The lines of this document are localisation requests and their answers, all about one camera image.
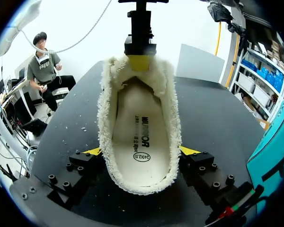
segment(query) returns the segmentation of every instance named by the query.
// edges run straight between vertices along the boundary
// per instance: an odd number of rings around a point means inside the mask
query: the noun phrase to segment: computer monitor
[[[25,74],[25,69],[22,68],[20,71],[19,71],[19,80],[22,80],[24,78],[24,74]]]
[[[0,94],[4,92],[4,82],[3,80],[0,81]]]

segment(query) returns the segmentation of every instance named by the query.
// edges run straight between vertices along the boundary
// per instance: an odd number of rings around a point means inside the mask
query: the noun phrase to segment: man
[[[46,39],[46,33],[41,32],[34,37],[33,44],[40,50],[47,51],[45,48]],[[44,54],[36,51],[27,69],[27,79],[30,81],[30,85],[39,90],[41,98],[52,111],[56,111],[58,107],[52,91],[62,87],[67,87],[70,91],[76,84],[73,76],[56,76],[54,67],[58,71],[62,69],[60,58],[56,53]]]

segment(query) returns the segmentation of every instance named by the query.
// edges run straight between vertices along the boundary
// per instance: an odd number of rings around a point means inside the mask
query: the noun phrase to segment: yellow cable
[[[221,35],[221,22],[219,22],[219,34],[218,34],[218,41],[217,41],[217,45],[216,45],[216,51],[214,52],[214,55],[216,55],[216,56],[217,56],[218,49],[219,49],[220,35]]]
[[[228,76],[225,87],[228,87],[229,82],[231,80],[231,76],[232,76],[233,70],[235,68],[234,62],[236,62],[236,60],[237,60],[238,48],[239,48],[239,35],[237,35],[236,50],[235,50],[235,55],[233,56],[233,64],[231,66],[231,71],[229,72],[229,76]]]

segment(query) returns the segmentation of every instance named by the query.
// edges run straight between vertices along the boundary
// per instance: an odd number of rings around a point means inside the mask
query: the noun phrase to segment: white wall
[[[33,41],[34,36],[47,33],[46,47],[66,48],[81,39],[94,25],[108,0],[43,0],[40,15],[23,30]],[[198,0],[171,0],[168,4],[148,3],[152,11],[151,27],[157,43],[157,54],[177,67],[181,44],[188,44],[214,54],[218,27],[211,18],[208,3]],[[131,32],[127,12],[135,10],[134,3],[113,0],[91,34],[76,47],[59,54],[61,74],[73,75],[78,81],[96,62],[124,52],[124,41]],[[231,34],[222,24],[218,57],[228,59]],[[18,34],[10,50],[3,56],[4,77],[35,51],[23,34]]]

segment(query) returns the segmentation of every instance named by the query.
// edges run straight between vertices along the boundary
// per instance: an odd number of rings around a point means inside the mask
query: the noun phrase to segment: shoe
[[[111,58],[100,83],[99,143],[112,180],[138,195],[164,190],[178,175],[181,144],[171,64],[153,58],[137,72],[127,56]]]

